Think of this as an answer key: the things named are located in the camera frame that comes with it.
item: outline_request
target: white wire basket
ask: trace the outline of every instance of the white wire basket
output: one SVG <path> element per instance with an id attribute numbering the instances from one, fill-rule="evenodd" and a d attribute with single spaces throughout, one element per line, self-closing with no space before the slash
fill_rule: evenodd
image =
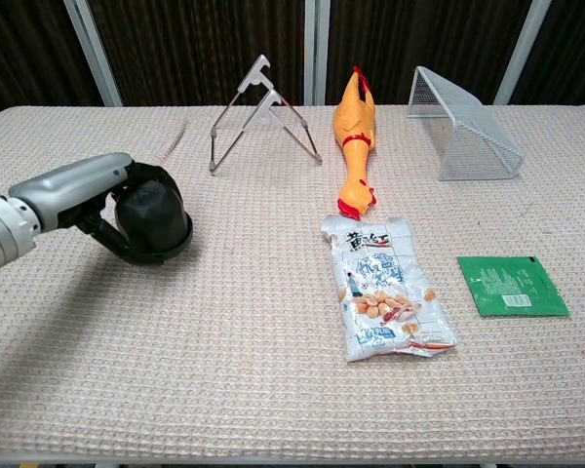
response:
<path id="1" fill-rule="evenodd" d="M 439 180 L 518 175 L 525 156 L 489 109 L 467 91 L 423 66 L 416 68 L 413 77 L 408 117 L 425 118 L 425 129 L 443 154 Z"/>

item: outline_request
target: white textured tablecloth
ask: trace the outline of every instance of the white textured tablecloth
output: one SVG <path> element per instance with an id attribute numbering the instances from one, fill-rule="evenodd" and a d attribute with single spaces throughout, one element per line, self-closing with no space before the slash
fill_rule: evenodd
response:
<path id="1" fill-rule="evenodd" d="M 345 176 L 332 108 L 301 108 L 323 166 L 266 127 L 212 177 L 220 111 L 0 114 L 0 194 L 121 150 L 172 174 L 195 226 L 162 268 L 73 228 L 0 270 L 0 456 L 585 458 L 585 106 L 493 108 L 526 161 L 471 182 L 438 182 L 421 121 L 377 107 L 366 220 L 409 220 L 460 342 L 353 364 L 319 232 Z M 219 150 L 249 112 L 232 109 Z M 481 318 L 455 260 L 476 254 L 538 256 L 571 316 Z"/>

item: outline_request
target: metal stand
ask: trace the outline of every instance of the metal stand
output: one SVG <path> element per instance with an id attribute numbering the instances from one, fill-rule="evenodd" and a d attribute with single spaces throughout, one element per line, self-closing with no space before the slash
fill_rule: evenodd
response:
<path id="1" fill-rule="evenodd" d="M 301 146 L 301 148 L 306 153 L 308 153 L 312 158 L 314 158 L 314 160 L 318 164 L 323 163 L 323 160 L 321 159 L 321 155 L 318 153 L 316 146 L 314 144 L 314 140 L 312 139 L 312 136 L 310 135 L 310 131 L 308 129 L 308 123 L 301 116 L 301 114 L 299 114 L 296 111 L 296 109 L 294 107 L 292 107 L 277 91 L 275 91 L 275 89 L 273 87 L 273 83 L 271 83 L 271 81 L 266 76 L 264 76 L 264 74 L 262 73 L 262 67 L 264 67 L 265 65 L 267 67 L 271 66 L 271 64 L 269 63 L 269 60 L 265 56 L 258 57 L 257 60 L 255 61 L 255 63 L 253 64 L 250 72 L 245 76 L 245 78 L 243 78 L 243 81 L 241 82 L 241 84 L 237 88 L 236 96 L 230 101 L 229 104 L 227 104 L 227 107 L 225 107 L 223 112 L 221 112 L 221 115 L 218 116 L 218 118 L 216 119 L 216 122 L 214 122 L 214 125 L 211 128 L 211 162 L 210 162 L 210 166 L 209 166 L 211 175 L 215 174 L 216 170 L 221 166 L 223 161 L 225 161 L 225 159 L 229 156 L 230 152 L 232 151 L 234 146 L 236 146 L 236 144 L 239 142 L 241 137 L 246 132 L 251 130 L 253 127 L 255 127 L 256 123 L 260 119 L 263 119 L 263 118 L 269 118 L 278 127 L 283 129 L 284 132 L 286 132 L 299 146 Z M 236 138 L 234 139 L 234 141 L 232 142 L 230 147 L 227 148 L 225 153 L 223 153 L 223 156 L 221 157 L 221 159 L 218 162 L 216 162 L 215 161 L 216 126 L 219 124 L 219 122 L 221 121 L 223 116 L 225 116 L 225 114 L 230 109 L 230 107 L 234 104 L 234 102 L 236 102 L 236 99 L 238 99 L 238 97 L 242 93 L 245 92 L 245 90 L 247 89 L 247 87 L 249 85 L 257 86 L 259 84 L 264 85 L 266 87 L 266 89 L 268 90 L 266 95 L 264 95 L 264 97 L 262 98 L 260 103 L 257 105 L 255 110 L 252 112 L 252 115 L 250 115 L 249 119 L 247 119 L 247 121 L 245 122 L 245 125 L 243 126 L 243 129 L 238 134 L 238 136 L 236 136 Z M 303 130 L 305 130 L 305 133 L 308 135 L 308 139 L 310 141 L 310 145 L 312 146 L 312 149 L 308 148 L 305 144 L 303 144 L 299 140 L 299 138 L 297 138 L 293 134 L 293 132 L 291 132 L 291 129 L 289 129 L 286 126 L 286 124 L 284 124 L 284 122 L 282 122 L 282 120 L 277 115 L 275 115 L 273 113 L 273 111 L 271 110 L 271 106 L 274 104 L 283 104 L 294 113 L 296 118 L 299 120 L 301 127 L 303 127 Z"/>

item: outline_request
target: white vertical pole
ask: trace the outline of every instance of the white vertical pole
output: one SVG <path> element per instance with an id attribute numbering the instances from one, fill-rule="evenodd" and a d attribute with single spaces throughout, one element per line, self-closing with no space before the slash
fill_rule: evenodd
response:
<path id="1" fill-rule="evenodd" d="M 316 1 L 305 0 L 303 26 L 303 105 L 314 104 Z"/>
<path id="2" fill-rule="evenodd" d="M 531 0 L 528 14 L 526 14 L 525 24 L 520 32 L 520 37 L 514 48 L 514 53 L 509 60 L 503 81 L 498 87 L 498 92 L 494 98 L 494 105 L 503 105 L 509 103 L 511 95 L 514 93 L 516 84 L 523 72 L 525 63 L 533 47 L 539 28 L 546 17 L 551 0 Z"/>
<path id="3" fill-rule="evenodd" d="M 80 47 L 85 53 L 89 68 L 96 80 L 97 89 L 104 105 L 107 107 L 123 106 L 115 77 L 99 39 L 89 3 L 87 0 L 63 0 L 63 2 L 80 41 Z"/>
<path id="4" fill-rule="evenodd" d="M 314 103 L 325 105 L 325 89 L 328 81 L 328 42 L 330 40 L 330 6 L 331 0 L 318 2 L 317 43 L 316 43 L 316 83 L 314 85 Z"/>

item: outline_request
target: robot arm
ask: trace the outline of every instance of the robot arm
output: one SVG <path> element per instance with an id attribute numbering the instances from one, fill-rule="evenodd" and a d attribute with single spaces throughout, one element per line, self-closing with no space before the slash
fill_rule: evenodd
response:
<path id="1" fill-rule="evenodd" d="M 109 193 L 122 232 L 101 217 Z M 162 264 L 192 235 L 174 180 L 126 153 L 63 166 L 14 185 L 9 195 L 0 197 L 0 267 L 30 252 L 36 235 L 74 225 L 135 264 Z"/>

